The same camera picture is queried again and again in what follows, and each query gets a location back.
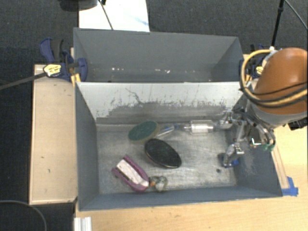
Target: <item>wooden table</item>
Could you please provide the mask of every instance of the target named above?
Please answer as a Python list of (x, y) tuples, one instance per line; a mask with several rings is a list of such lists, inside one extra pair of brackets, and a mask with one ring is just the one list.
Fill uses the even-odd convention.
[[(36, 66), (36, 74), (41, 69)], [(29, 202), (72, 202), (77, 195), (76, 151), (70, 139), (74, 135), (72, 85), (42, 78), (35, 81), (34, 90)], [(285, 172), (299, 188), (298, 197), (77, 211), (76, 217), (92, 217), (93, 231), (306, 231), (307, 128), (280, 127), (275, 132)]]

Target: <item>blue tape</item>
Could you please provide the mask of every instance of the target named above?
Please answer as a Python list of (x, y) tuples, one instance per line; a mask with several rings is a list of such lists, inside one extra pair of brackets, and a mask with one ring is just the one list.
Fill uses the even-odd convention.
[(287, 179), (288, 179), (290, 187), (288, 189), (282, 189), (283, 196), (294, 196), (294, 197), (297, 197), (297, 195), (298, 195), (298, 187), (294, 186), (293, 179), (291, 177), (287, 176)]
[(39, 44), (39, 51), (44, 56), (49, 64), (53, 63), (55, 61), (54, 55), (51, 50), (51, 38), (45, 38), (42, 40), (42, 42)]
[(239, 160), (238, 159), (236, 159), (236, 160), (231, 162), (231, 166), (232, 167), (237, 166), (237, 165), (239, 165)]

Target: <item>black carpet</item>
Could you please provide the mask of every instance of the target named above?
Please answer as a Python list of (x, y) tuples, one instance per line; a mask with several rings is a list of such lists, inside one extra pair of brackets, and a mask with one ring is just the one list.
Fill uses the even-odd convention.
[[(250, 44), (269, 47), (280, 0), (146, 0), (150, 30), (237, 36), (243, 52)], [(307, 24), (308, 1), (289, 0)], [(39, 42), (63, 38), (64, 48), (73, 46), (72, 28), (77, 26), (77, 2), (71, 0), (0, 0), (0, 84), (33, 74), (33, 65), (44, 61)], [(307, 31), (284, 5), (277, 48), (307, 50)], [(31, 142), (32, 84), (0, 90), (0, 200), (28, 199)], [(17, 205), (0, 205), (0, 230), (24, 230), (31, 218)], [(41, 207), (48, 230), (72, 228), (73, 205)], [(12, 220), (19, 215), (24, 222)], [(35, 215), (29, 230), (43, 230)]]

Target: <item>black stone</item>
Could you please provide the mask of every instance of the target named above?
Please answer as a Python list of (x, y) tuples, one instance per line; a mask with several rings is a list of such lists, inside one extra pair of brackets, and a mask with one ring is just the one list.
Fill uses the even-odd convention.
[(167, 168), (178, 168), (182, 164), (179, 154), (170, 145), (159, 139), (147, 141), (145, 153), (152, 161)]

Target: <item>bin floor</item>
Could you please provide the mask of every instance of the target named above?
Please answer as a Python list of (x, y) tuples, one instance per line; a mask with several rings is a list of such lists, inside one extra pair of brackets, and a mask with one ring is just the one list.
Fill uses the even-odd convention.
[(153, 163), (145, 154), (144, 144), (130, 142), (128, 132), (106, 131), (97, 125), (98, 167), (101, 194), (130, 193), (132, 189), (116, 178), (111, 169), (125, 154), (141, 166), (149, 177), (165, 176), (167, 190), (233, 186), (236, 184), (232, 168), (221, 167), (218, 154), (227, 148), (226, 132), (192, 135), (185, 131), (174, 131), (162, 139), (180, 155), (182, 165), (176, 169), (163, 168)]

